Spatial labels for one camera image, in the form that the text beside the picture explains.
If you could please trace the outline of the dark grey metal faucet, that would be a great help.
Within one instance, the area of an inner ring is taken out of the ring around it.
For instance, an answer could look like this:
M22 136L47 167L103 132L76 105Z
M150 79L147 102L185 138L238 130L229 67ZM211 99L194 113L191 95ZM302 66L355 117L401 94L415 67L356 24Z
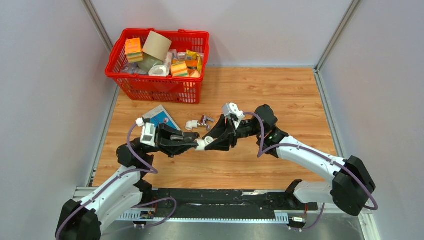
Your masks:
M188 135L188 136L171 135L170 136L170 140L171 141L174 141L174 142L184 142L184 143L194 142L197 138L198 138L198 136L194 136L194 135Z

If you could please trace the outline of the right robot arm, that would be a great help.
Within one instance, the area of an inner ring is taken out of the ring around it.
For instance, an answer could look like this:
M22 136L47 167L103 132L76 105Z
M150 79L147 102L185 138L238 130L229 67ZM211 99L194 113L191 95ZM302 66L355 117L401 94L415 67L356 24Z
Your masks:
M255 136L257 157L271 155L295 163L323 178L323 182L295 180L287 188L286 205L299 209L303 204L334 204L344 213L358 216L363 209L376 211L376 185L363 161L334 156L308 146L277 127L272 108L259 106L255 112L239 110L235 103L222 107L216 125L198 140L196 151L228 152L239 139Z

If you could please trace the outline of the chrome faucet with white elbow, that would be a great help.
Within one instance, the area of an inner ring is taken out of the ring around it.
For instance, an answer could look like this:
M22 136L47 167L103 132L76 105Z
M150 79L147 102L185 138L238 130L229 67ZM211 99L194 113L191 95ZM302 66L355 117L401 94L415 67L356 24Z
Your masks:
M207 115L203 115L200 120L189 120L185 124L186 130L193 130L197 128L205 128L207 131L211 130L211 126L209 125L209 122L214 123L215 120L211 117L208 117Z

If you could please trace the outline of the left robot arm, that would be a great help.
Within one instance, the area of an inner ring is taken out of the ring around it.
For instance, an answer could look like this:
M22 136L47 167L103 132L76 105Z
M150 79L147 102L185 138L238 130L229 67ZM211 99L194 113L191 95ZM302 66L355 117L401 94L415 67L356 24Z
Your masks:
M154 153L175 157L196 149L197 132L184 132L167 124L155 125L138 118L130 128L141 128L141 136L117 149L119 169L101 186L79 201L68 200L62 207L55 238L57 240L99 240L105 230L123 213L135 207L150 207L151 186L143 180L147 174L157 175Z

